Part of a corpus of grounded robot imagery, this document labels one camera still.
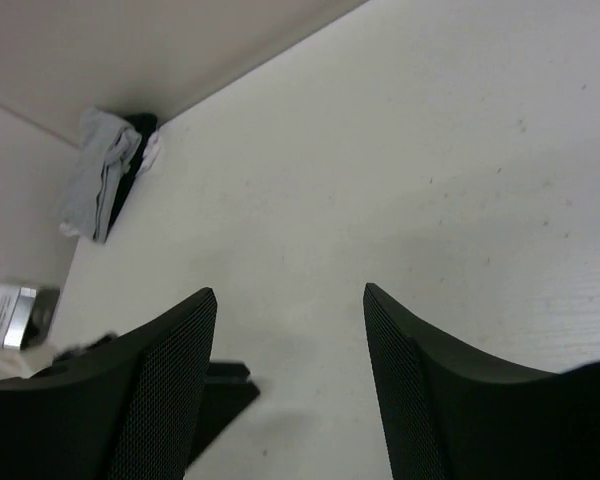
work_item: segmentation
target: black cloth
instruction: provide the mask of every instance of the black cloth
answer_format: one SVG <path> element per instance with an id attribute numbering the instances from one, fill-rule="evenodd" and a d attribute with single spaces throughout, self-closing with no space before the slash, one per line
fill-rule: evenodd
<path id="1" fill-rule="evenodd" d="M 129 163 L 129 171 L 122 176 L 120 183 L 118 184 L 116 197 L 113 200 L 113 208 L 111 209 L 111 217 L 109 218 L 108 233 L 111 232 L 113 224 L 116 223 L 116 219 L 122 210 L 124 202 L 127 200 L 129 192 L 131 192 L 133 183 L 136 181 L 136 175 L 138 174 L 138 170 L 140 170 L 140 165 L 142 165 L 142 153 L 147 146 L 147 141 L 149 140 L 151 134 L 155 132 L 156 128 L 158 127 L 158 117 L 156 117 L 153 113 L 137 113 L 135 115 L 126 116 L 124 119 L 133 125 L 133 128 L 135 128 L 136 131 L 142 135 L 142 140 L 140 141 L 140 145 L 138 146 L 136 153 L 133 155 L 133 158 Z"/>

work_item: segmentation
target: table surface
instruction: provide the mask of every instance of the table surface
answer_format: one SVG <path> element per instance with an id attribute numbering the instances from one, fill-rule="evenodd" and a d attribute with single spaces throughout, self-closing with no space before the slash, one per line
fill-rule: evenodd
<path id="1" fill-rule="evenodd" d="M 264 393 L 192 477 L 390 478 L 365 282 L 512 361 L 600 358 L 600 1 L 372 0 L 162 135 L 51 338 L 213 287 L 213 357 Z"/>

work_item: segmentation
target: white cloth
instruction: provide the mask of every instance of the white cloth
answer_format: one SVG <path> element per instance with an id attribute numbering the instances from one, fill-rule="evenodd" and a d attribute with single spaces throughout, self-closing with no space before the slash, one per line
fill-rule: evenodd
<path id="1" fill-rule="evenodd" d="M 151 134 L 149 140 L 147 140 L 147 146 L 145 147 L 144 152 L 142 152 L 142 163 L 140 164 L 136 177 L 148 172 L 151 167 L 153 167 L 161 149 L 162 140 L 160 139 L 160 134 L 156 130 Z"/>

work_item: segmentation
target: metallic object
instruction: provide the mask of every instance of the metallic object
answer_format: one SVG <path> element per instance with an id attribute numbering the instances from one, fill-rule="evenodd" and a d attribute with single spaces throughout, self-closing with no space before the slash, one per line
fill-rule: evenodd
<path id="1" fill-rule="evenodd" d="M 49 334 L 60 289 L 30 282 L 0 284 L 0 348 L 24 350 Z"/>

